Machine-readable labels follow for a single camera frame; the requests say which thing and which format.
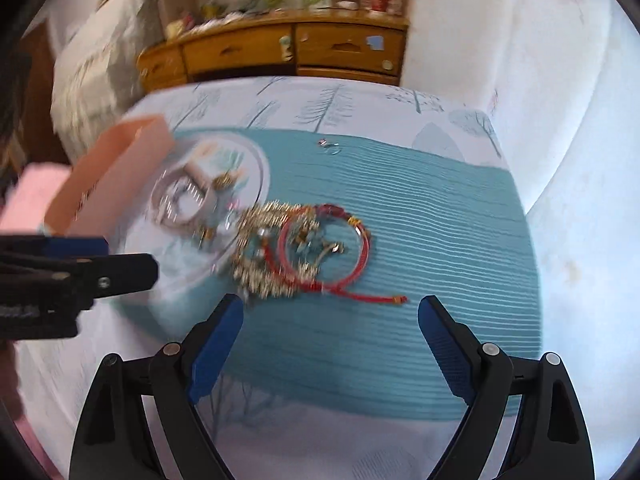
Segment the hand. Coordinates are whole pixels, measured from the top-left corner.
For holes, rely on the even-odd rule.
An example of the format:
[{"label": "hand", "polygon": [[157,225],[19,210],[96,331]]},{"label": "hand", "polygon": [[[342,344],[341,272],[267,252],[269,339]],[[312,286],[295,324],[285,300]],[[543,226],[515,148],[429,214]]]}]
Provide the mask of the hand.
[{"label": "hand", "polygon": [[11,341],[0,341],[0,399],[13,420],[18,420],[24,411],[18,384],[14,344]]}]

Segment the wooden door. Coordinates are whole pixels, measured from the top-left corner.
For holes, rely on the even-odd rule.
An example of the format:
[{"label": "wooden door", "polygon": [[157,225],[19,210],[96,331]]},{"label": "wooden door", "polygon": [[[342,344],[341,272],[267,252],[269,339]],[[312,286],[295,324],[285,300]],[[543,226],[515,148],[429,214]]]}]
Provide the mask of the wooden door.
[{"label": "wooden door", "polygon": [[60,162],[69,159],[53,131],[51,93],[53,92],[53,54],[49,46],[47,22],[24,36],[18,49],[31,56],[31,72],[24,97],[22,131],[18,138],[30,162]]}]

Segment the sticker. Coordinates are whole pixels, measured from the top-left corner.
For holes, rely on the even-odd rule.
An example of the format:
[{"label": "sticker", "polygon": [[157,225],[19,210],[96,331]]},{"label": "sticker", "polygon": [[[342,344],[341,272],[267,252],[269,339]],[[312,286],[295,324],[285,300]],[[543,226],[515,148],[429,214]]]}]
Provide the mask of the sticker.
[{"label": "sticker", "polygon": [[384,50],[385,38],[382,36],[367,36],[367,44],[372,50]]}]

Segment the drawer handle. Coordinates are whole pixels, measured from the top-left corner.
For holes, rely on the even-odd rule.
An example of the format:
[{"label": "drawer handle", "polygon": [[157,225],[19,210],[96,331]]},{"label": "drawer handle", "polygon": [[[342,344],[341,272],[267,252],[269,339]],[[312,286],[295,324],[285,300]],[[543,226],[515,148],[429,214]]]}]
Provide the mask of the drawer handle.
[{"label": "drawer handle", "polygon": [[332,50],[338,52],[360,52],[361,48],[353,43],[336,43],[331,47]]},{"label": "drawer handle", "polygon": [[240,52],[241,50],[241,46],[230,45],[220,51],[220,56],[228,56],[229,54],[234,54],[236,52]]}]

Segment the red bracelet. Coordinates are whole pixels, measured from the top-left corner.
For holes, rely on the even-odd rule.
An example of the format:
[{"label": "red bracelet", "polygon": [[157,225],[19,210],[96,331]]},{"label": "red bracelet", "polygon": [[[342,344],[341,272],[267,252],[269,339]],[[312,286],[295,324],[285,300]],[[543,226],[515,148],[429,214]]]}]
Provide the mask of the red bracelet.
[{"label": "red bracelet", "polygon": [[304,292],[325,292],[329,294],[335,294],[344,298],[350,298],[352,300],[364,301],[366,303],[394,303],[401,304],[407,301],[406,296],[369,296],[367,294],[354,294],[344,290],[345,287],[351,285],[357,280],[363,273],[369,260],[370,250],[370,234],[364,227],[362,222],[347,213],[343,208],[331,204],[323,204],[314,206],[316,214],[318,216],[332,216],[333,218],[341,218],[345,220],[350,226],[352,226],[360,240],[362,241],[360,247],[360,254],[358,256],[358,262],[354,269],[348,276],[341,280],[332,283],[324,283],[319,280],[311,280],[310,282],[303,281],[292,263],[287,257],[287,237],[291,229],[291,225],[297,218],[298,214],[292,214],[282,226],[280,236],[278,237],[276,257],[274,257],[273,251],[267,241],[264,241],[262,246],[264,248],[265,261],[267,262],[271,272],[277,274],[284,283],[290,286],[296,286]]}]

